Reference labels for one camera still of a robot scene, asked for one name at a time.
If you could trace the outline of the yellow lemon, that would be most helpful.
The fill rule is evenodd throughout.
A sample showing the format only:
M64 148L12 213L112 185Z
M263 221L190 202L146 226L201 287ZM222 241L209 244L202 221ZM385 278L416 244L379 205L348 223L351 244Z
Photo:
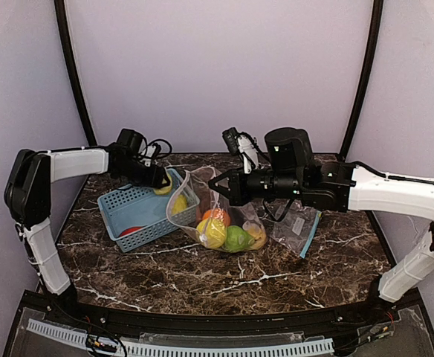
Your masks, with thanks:
M220 219L203 219L197 226L200 243L209 249L218 249L223 246L227 238L227 228Z

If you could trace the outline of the large pink zip bag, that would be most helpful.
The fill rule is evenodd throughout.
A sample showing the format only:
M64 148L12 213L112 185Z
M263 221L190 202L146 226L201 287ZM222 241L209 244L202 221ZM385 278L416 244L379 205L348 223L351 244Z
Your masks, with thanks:
M207 249L234 254L263 248L268 237L253 205L232 206L209 188L219 173L211 166L187 170L172 191L167 219Z

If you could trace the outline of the green apple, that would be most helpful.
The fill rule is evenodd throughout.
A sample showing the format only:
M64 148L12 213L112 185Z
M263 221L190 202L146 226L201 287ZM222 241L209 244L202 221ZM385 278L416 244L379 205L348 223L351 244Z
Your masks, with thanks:
M247 231L237 225L231 225L227 228L227 237L223 249L235 253L251 247L254 243L254 237Z

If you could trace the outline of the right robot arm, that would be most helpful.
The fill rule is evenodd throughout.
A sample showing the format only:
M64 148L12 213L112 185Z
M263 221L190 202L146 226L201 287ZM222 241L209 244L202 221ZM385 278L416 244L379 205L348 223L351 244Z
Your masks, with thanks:
M244 165L212 178L208 185L232 206L285 199L317 210L382 211L430 221L411 252L375 280L371 294L376 300L394 303L434 271L434 178L382 173L360 161L321 164L304 129L282 127L265 135L267 168L259 165L262 151L246 132L231 127L222 137Z

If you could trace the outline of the orange tangerine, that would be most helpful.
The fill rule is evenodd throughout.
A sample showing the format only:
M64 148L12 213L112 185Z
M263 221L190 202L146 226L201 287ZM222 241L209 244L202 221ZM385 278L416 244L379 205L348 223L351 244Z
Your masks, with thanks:
M207 210L202 216L202 219L209 219L209 218L222 221L226 227L230 226L231 224L230 215L226 210L223 210L221 208L214 208L214 209Z

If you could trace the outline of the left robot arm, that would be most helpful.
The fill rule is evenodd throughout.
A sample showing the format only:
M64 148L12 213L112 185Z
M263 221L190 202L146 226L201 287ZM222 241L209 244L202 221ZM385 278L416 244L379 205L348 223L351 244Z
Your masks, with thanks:
M51 185L65 179L108 173L136 187L168 188L172 180L156 163L161 150L139 132L122 129L107 146L34 151L21 149L4 190L4 202L43 289L71 298L76 288L59 257L51 230Z

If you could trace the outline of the small blue zip bag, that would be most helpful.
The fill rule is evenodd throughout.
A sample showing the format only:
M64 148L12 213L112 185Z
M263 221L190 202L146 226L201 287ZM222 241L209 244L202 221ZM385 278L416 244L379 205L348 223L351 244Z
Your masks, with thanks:
M281 222L273 224L270 237L305 259L317 231L322 213L294 202Z

